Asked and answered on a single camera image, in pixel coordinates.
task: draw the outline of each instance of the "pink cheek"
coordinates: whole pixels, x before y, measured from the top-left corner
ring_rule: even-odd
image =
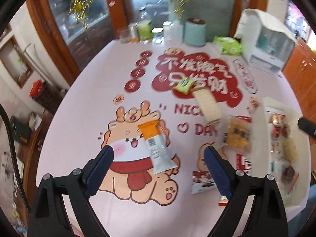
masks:
[[[126,145],[124,143],[117,143],[115,145],[111,145],[114,151],[115,156],[122,155],[126,150]]]

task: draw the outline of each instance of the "barcode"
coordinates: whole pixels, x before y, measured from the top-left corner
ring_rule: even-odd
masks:
[[[151,146],[156,146],[156,142],[155,142],[154,138],[148,139],[148,144],[149,144],[150,147]]]

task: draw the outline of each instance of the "blue gripper pad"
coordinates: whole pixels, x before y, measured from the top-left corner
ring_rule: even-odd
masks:
[[[217,188],[221,195],[226,196],[230,200],[233,196],[231,190],[231,180],[228,174],[225,172],[221,163],[214,156],[213,151],[217,153],[213,146],[206,147],[204,150],[204,162],[209,169]]]
[[[88,161],[83,171],[88,171],[90,174],[84,181],[86,184],[85,196],[89,199],[96,195],[105,175],[107,174],[114,160],[114,152],[111,146],[104,146],[97,157]]]

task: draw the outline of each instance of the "metal screw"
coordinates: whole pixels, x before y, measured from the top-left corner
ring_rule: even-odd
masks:
[[[239,175],[239,176],[243,176],[245,173],[242,170],[237,170],[236,174]]]
[[[268,180],[273,181],[274,180],[274,176],[273,175],[267,175]]]
[[[50,177],[51,177],[50,174],[45,174],[45,175],[43,175],[43,179],[44,179],[44,180],[47,180],[47,179],[49,179]]]
[[[76,168],[74,171],[72,171],[73,175],[80,175],[81,174],[81,169],[80,168]]]

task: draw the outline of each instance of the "red scarf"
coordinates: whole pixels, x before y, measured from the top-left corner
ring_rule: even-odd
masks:
[[[153,168],[150,157],[138,161],[113,162],[110,169],[119,174],[128,174],[127,185],[132,191],[143,189],[152,180],[147,170]]]

